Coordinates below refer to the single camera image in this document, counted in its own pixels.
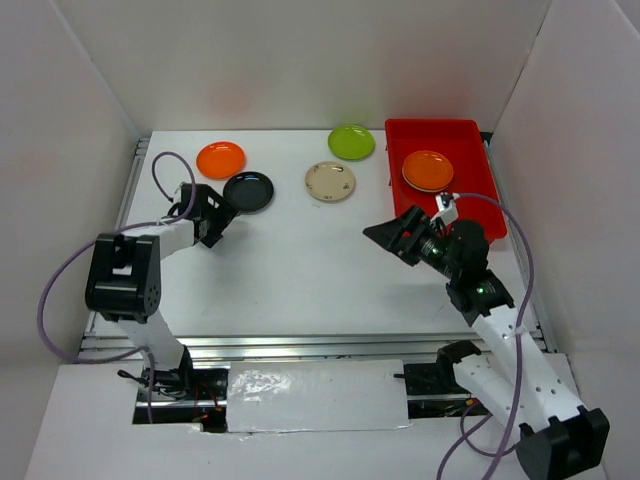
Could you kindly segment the black plate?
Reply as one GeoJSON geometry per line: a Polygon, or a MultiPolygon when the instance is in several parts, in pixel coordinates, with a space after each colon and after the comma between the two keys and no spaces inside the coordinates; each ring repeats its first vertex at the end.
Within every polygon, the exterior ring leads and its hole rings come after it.
{"type": "Polygon", "coordinates": [[[223,197],[240,214],[254,214],[264,210],[271,203],[274,193],[270,178],[253,171],[234,175],[223,188],[223,197]]]}

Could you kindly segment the orange plate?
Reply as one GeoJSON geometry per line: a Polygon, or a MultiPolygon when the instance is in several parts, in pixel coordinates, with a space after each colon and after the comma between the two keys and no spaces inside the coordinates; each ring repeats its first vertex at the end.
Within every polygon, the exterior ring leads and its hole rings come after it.
{"type": "Polygon", "coordinates": [[[246,155],[237,144],[219,141],[203,147],[196,157],[196,167],[206,178],[222,180],[239,173],[245,166],[246,155]]]}
{"type": "Polygon", "coordinates": [[[454,178],[454,168],[444,155],[430,150],[420,150],[409,154],[402,165],[404,179],[427,188],[450,184],[454,178]]]}

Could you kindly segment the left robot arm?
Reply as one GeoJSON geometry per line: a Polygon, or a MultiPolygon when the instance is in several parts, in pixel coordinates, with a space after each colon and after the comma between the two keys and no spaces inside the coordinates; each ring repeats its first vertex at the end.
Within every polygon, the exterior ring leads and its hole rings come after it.
{"type": "Polygon", "coordinates": [[[206,184],[184,184],[170,214],[149,226],[99,235],[85,289],[89,310],[117,324],[145,355],[143,378],[176,399],[196,390],[188,348],[160,312],[161,262],[196,245],[211,248],[239,210],[206,184]]]}

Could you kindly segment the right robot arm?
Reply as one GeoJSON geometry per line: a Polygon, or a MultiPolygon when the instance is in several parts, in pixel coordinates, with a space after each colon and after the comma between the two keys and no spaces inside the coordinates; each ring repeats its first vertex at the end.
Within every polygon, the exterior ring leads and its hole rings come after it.
{"type": "Polygon", "coordinates": [[[435,378],[450,392],[475,397],[504,427],[530,479],[568,479],[601,463],[610,423],[562,381],[520,321],[514,300],[489,269],[482,226],[445,211],[428,217],[419,207],[364,229],[364,235],[404,263],[425,263],[443,275],[454,309],[484,341],[437,352],[435,378]]]}

